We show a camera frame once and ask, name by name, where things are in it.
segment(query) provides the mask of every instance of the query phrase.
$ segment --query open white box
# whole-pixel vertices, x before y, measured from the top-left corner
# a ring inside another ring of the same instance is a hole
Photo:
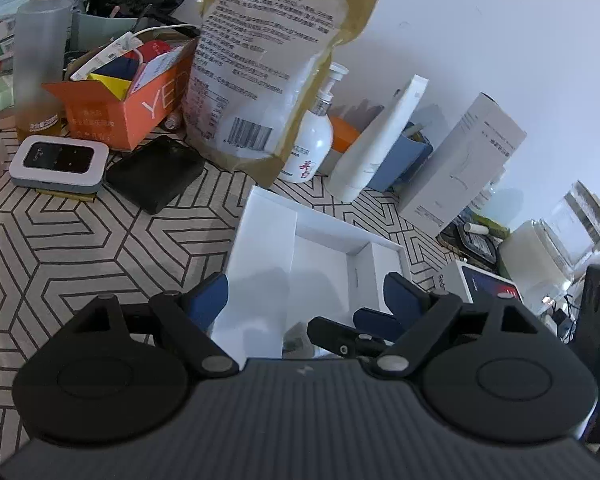
[[[363,306],[389,312],[389,272],[411,279],[400,245],[254,186],[227,265],[229,301],[211,337],[240,366],[280,358],[297,322],[323,316],[353,326]]]

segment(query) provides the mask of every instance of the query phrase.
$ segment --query white squeeze tube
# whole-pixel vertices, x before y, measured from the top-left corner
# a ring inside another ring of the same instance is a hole
[[[428,79],[413,76],[394,104],[385,108],[344,152],[325,184],[334,198],[353,202],[366,187],[409,122],[427,83]]]

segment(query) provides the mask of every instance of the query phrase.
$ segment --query tall plastic bottle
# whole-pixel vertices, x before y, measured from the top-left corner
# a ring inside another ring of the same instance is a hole
[[[296,142],[278,178],[298,184],[314,177],[333,144],[333,126],[327,116],[333,100],[331,89],[348,73],[346,67],[331,63],[329,75],[318,90],[314,104],[302,116]]]
[[[61,133],[62,103],[42,83],[62,80],[72,0],[30,0],[16,13],[13,94],[21,142],[32,134]]]
[[[392,106],[385,108],[344,152],[325,186],[341,202],[353,202],[398,140],[427,89],[428,79],[413,76]]]

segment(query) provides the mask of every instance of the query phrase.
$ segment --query transparent container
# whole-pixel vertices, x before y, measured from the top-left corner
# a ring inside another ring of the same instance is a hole
[[[62,103],[42,83],[62,81],[73,0],[30,0],[18,9],[13,94],[18,140],[61,133]]]
[[[580,181],[534,225],[565,276],[572,276],[600,241],[600,201]]]

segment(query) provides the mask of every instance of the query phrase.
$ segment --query geometric pattern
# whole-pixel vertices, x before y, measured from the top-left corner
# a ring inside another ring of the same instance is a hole
[[[147,142],[164,132],[156,130]],[[15,132],[0,132],[9,160]],[[456,259],[451,250],[400,218],[391,194],[365,190],[352,204],[335,201],[325,177],[271,187],[315,210],[407,249],[414,281]],[[226,265],[253,180],[207,163],[203,174],[159,214],[140,211],[104,185],[94,203],[42,195],[0,178],[0,462],[28,439],[13,407],[18,368],[96,294],[140,303],[162,290],[187,290]]]

